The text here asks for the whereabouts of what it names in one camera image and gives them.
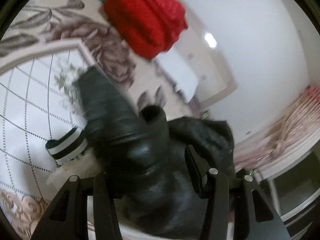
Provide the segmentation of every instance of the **white stripe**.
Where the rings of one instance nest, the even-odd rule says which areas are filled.
[[[75,150],[73,150],[68,155],[62,157],[61,159],[56,160],[57,164],[58,165],[63,165],[63,163],[66,163],[66,162],[74,159],[80,153],[82,153],[84,151],[84,149],[87,147],[87,145],[88,145],[87,140],[84,139],[84,141]]]
[[[62,143],[60,143],[59,145],[57,145],[54,148],[48,149],[49,153],[51,155],[55,155],[55,154],[61,152],[62,150],[67,148],[69,145],[71,145],[80,136],[81,132],[82,132],[82,130],[80,128],[77,128],[75,130],[75,132],[73,134],[71,134],[70,137],[68,137],[65,141],[63,141]]]

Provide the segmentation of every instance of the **brown flower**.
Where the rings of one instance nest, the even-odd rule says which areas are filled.
[[[110,26],[86,19],[52,23],[50,30],[40,37],[45,41],[81,38],[103,70],[117,82],[131,86],[135,64],[129,58],[129,49],[122,37]]]

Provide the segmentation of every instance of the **black stripe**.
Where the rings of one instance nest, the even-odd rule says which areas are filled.
[[[77,149],[84,140],[85,140],[85,134],[84,134],[84,131],[82,131],[79,137],[73,143],[71,143],[67,148],[64,148],[62,151],[52,155],[52,157],[55,160],[61,159],[62,157],[68,155],[69,153]]]
[[[63,143],[65,140],[67,140],[75,131],[77,130],[76,127],[72,128],[65,136],[60,138],[59,140],[49,140],[46,144],[45,147],[50,150],[52,148],[57,147],[59,144]]]

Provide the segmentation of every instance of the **silver screw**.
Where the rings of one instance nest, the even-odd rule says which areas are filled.
[[[215,169],[215,168],[211,168],[211,169],[209,169],[209,173],[213,174],[213,175],[217,175],[218,174],[218,170]]]
[[[71,182],[75,182],[75,181],[77,181],[77,179],[78,179],[78,176],[77,176],[77,175],[72,175],[72,176],[69,178],[69,180],[70,180]]]
[[[248,181],[248,182],[253,181],[253,178],[252,178],[250,175],[245,175],[245,176],[244,176],[244,179],[245,179],[246,181]]]

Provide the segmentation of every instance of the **red cloth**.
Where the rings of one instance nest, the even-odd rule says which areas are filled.
[[[133,51],[147,59],[168,51],[188,28],[176,0],[106,0],[104,10]]]

